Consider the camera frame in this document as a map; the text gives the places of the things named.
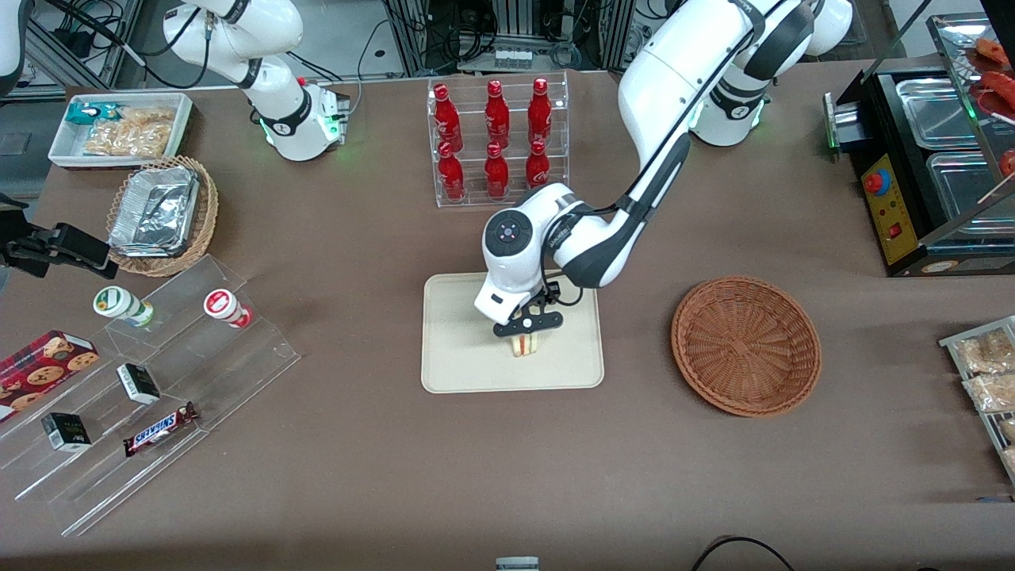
food packet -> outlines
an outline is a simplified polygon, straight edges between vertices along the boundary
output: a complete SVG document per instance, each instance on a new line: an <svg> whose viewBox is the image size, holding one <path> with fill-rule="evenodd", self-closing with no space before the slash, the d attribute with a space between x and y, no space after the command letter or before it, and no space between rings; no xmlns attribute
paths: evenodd
<svg viewBox="0 0 1015 571"><path fill-rule="evenodd" d="M962 383L982 413L1015 411L1015 373L979 375Z"/></svg>
<svg viewBox="0 0 1015 571"><path fill-rule="evenodd" d="M171 108L121 106L120 119L98 119L84 142L86 154L156 158L165 152L176 111Z"/></svg>
<svg viewBox="0 0 1015 571"><path fill-rule="evenodd" d="M1001 460L1005 463L1008 472L1015 474L1015 446L1009 446L1002 450Z"/></svg>
<svg viewBox="0 0 1015 571"><path fill-rule="evenodd" d="M1003 421L999 427L1001 428L1001 434L1008 439L1008 442L1015 444L1015 419Z"/></svg>
<svg viewBox="0 0 1015 571"><path fill-rule="evenodd" d="M1015 348L1001 329L955 343L955 354L972 374L1015 370Z"/></svg>

yellow control panel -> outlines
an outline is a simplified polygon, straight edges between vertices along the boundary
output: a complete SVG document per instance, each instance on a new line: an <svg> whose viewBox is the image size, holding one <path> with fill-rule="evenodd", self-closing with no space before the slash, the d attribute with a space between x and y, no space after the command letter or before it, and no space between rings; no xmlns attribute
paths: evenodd
<svg viewBox="0 0 1015 571"><path fill-rule="evenodd" d="M902 193L895 183L895 171L885 154L874 163L860 183L864 186L867 204L871 207L874 227L885 260L893 264L917 248L917 232L912 229L909 212L905 209Z"/></svg>

beige tray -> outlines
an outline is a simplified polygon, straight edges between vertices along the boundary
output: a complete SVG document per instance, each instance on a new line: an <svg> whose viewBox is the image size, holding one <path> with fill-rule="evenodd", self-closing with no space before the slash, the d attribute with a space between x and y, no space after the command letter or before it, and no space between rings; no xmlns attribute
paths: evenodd
<svg viewBox="0 0 1015 571"><path fill-rule="evenodd" d="M472 306L485 273L446 273L423 288L423 362L420 378L433 394L592 388L603 380L603 344L596 292L574 307L552 306L563 327L539 334L539 350L512 355L511 342L493 336L493 323ZM561 298L578 289L565 277Z"/></svg>

bottle cap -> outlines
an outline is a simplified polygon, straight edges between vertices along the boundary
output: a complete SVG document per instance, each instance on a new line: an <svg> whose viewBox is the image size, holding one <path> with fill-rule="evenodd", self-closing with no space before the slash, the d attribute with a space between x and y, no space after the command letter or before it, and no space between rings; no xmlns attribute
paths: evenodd
<svg viewBox="0 0 1015 571"><path fill-rule="evenodd" d="M95 294L91 308L103 317L116 318L130 309L134 297L118 285L108 285Z"/></svg>
<svg viewBox="0 0 1015 571"><path fill-rule="evenodd" d="M228 290L215 290L204 299L204 312L215 319L225 319L236 311L236 297Z"/></svg>

small black box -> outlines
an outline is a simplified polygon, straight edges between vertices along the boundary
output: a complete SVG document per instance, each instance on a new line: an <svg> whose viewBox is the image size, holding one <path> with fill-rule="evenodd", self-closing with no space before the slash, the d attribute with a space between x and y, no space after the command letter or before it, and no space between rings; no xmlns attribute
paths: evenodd
<svg viewBox="0 0 1015 571"><path fill-rule="evenodd" d="M117 367L117 376L127 391L127 399L141 405L154 405L158 401L158 387L144 367L125 363Z"/></svg>
<svg viewBox="0 0 1015 571"><path fill-rule="evenodd" d="M77 415L67 413L50 413L43 417L43 430L50 437L54 450L61 452L80 452L91 446L84 423Z"/></svg>

